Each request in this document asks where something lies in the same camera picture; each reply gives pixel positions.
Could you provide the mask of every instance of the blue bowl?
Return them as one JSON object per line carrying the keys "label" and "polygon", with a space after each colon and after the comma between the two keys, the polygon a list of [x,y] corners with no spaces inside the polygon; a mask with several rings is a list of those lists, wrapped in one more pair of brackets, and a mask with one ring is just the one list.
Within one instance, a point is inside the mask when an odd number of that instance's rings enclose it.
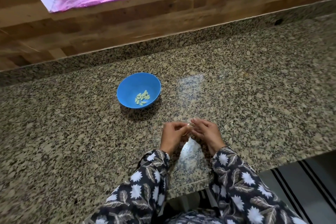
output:
{"label": "blue bowl", "polygon": [[[137,105],[135,98],[139,93],[144,93],[147,90],[150,95],[149,100],[143,100],[146,104]],[[161,82],[152,74],[149,73],[136,73],[123,79],[117,89],[117,98],[119,102],[128,108],[141,109],[152,104],[160,95]]]}

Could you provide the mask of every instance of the sleeve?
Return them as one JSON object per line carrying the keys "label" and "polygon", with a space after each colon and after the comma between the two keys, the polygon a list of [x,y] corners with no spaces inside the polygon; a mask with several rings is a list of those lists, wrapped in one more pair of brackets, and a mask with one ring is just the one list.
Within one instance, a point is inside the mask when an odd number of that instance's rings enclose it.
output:
{"label": "sleeve", "polygon": [[147,152],[135,173],[120,184],[83,224],[150,223],[165,200],[168,169],[167,153],[160,150]]}
{"label": "sleeve", "polygon": [[210,189],[228,223],[305,223],[230,147],[221,148],[211,163]]}

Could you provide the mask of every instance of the person's right hand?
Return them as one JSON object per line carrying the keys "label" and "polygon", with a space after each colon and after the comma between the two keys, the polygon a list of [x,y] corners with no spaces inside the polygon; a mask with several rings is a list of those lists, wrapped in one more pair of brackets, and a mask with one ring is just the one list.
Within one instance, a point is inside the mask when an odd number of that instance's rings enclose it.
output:
{"label": "person's right hand", "polygon": [[211,156],[215,155],[225,143],[222,140],[221,133],[216,124],[207,120],[192,119],[192,123],[195,124],[191,133],[200,139],[202,139],[208,145]]}

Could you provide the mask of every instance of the patterned pajamas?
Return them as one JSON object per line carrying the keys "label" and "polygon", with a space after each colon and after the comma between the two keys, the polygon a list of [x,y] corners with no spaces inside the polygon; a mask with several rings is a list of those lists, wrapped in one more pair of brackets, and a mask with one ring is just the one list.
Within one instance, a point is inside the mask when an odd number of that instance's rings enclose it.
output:
{"label": "patterned pajamas", "polygon": [[[180,213],[165,223],[304,224],[255,171],[231,148],[223,147],[211,159],[210,189],[220,215],[198,209]],[[160,150],[147,152],[138,170],[119,185],[106,203],[85,224],[150,223],[161,210],[168,186],[169,156]]]}

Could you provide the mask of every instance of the person's left hand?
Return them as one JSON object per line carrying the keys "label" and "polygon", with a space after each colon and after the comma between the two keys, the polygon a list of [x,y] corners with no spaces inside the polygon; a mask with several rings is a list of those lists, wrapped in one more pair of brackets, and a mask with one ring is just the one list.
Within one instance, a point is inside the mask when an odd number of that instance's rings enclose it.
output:
{"label": "person's left hand", "polygon": [[184,122],[166,123],[162,131],[160,150],[171,156],[181,140],[188,140],[191,130],[192,127]]}

